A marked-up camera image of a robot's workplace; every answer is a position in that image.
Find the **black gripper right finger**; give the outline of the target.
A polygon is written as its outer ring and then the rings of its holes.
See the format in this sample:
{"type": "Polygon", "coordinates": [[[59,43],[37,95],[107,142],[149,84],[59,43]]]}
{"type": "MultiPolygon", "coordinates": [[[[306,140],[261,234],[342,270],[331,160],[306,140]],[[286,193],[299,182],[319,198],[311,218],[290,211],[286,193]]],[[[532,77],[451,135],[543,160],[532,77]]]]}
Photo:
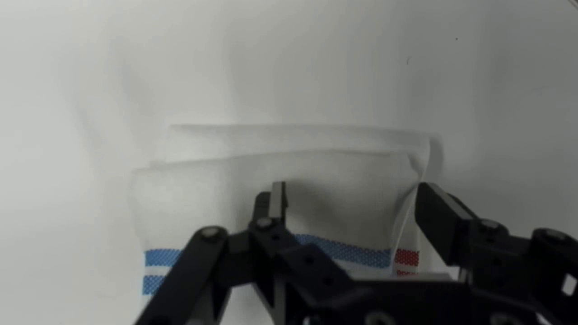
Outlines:
{"type": "Polygon", "coordinates": [[[470,265],[481,220],[456,195],[434,182],[418,186],[416,222],[449,265],[470,265]]]}

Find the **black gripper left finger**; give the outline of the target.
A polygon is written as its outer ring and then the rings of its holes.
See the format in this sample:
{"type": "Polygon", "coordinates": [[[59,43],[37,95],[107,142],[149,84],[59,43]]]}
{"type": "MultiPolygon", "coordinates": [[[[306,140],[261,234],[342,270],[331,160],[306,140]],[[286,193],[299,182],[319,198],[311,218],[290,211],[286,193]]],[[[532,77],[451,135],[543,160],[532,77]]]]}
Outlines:
{"type": "Polygon", "coordinates": [[[259,229],[270,229],[277,223],[286,223],[288,207],[290,207],[290,200],[286,193],[286,182],[277,180],[272,184],[270,191],[261,191],[255,196],[252,222],[259,229]]]}

